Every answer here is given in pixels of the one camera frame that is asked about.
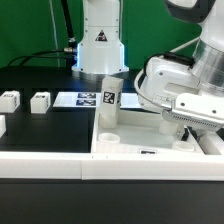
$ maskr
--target label sticker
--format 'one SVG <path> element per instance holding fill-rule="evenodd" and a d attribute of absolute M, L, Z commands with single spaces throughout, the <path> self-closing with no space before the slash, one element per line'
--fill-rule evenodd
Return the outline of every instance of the label sticker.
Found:
<path fill-rule="evenodd" d="M 37 95 L 35 98 L 45 98 L 45 96 Z"/>
<path fill-rule="evenodd" d="M 120 102 L 121 102 L 121 92 L 118 93 L 117 104 L 119 104 Z"/>
<path fill-rule="evenodd" d="M 3 97 L 13 97 L 13 94 L 5 94 Z"/>
<path fill-rule="evenodd" d="M 100 31 L 99 35 L 96 38 L 96 41 L 107 42 L 107 37 L 106 37 L 106 35 L 105 35 L 103 30 Z"/>
<path fill-rule="evenodd" d="M 109 104 L 114 104 L 115 103 L 115 93 L 104 92 L 103 102 L 109 103 Z"/>
<path fill-rule="evenodd" d="M 81 99 L 96 99 L 96 93 L 79 93 L 78 98 L 81 98 Z"/>
<path fill-rule="evenodd" d="M 96 106 L 96 100 L 77 100 L 76 106 Z"/>

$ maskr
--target warning label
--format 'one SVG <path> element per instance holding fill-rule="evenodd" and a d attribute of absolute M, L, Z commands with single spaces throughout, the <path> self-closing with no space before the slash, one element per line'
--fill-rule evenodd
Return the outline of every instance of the warning label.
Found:
<path fill-rule="evenodd" d="M 106 35 L 103 30 L 100 31 L 99 35 L 96 38 L 96 41 L 104 41 L 107 42 Z"/>

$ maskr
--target white box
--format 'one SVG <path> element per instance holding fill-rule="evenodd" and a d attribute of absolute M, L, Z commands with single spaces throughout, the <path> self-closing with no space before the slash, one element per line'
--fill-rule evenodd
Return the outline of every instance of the white box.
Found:
<path fill-rule="evenodd" d="M 0 115 L 0 138 L 2 135 L 6 132 L 6 126 L 5 126 L 5 116 Z"/>
<path fill-rule="evenodd" d="M 30 100 L 32 114 L 45 114 L 51 105 L 49 92 L 37 92 Z"/>
<path fill-rule="evenodd" d="M 0 97 L 0 113 L 14 113 L 20 105 L 20 94 L 18 91 L 6 91 Z"/>

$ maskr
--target black tabletop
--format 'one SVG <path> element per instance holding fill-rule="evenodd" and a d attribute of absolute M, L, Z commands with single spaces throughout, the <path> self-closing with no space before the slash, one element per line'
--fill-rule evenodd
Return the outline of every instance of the black tabletop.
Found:
<path fill-rule="evenodd" d="M 135 92 L 136 71 L 122 73 L 123 92 Z M 21 105 L 6 115 L 7 131 L 0 139 L 1 151 L 90 152 L 95 109 L 50 107 L 46 114 L 31 114 L 30 99 L 36 92 L 101 92 L 101 82 L 77 79 L 66 68 L 5 67 L 0 69 L 0 94 L 20 92 Z"/>

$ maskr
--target black and white marker card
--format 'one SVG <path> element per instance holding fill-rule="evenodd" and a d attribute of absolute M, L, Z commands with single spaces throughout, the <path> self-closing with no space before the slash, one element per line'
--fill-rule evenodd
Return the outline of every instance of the black and white marker card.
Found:
<path fill-rule="evenodd" d="M 96 93 L 78 93 L 79 99 L 96 99 Z"/>
<path fill-rule="evenodd" d="M 76 101 L 76 106 L 95 107 L 96 106 L 96 100 L 80 100 L 80 99 L 78 99 Z"/>

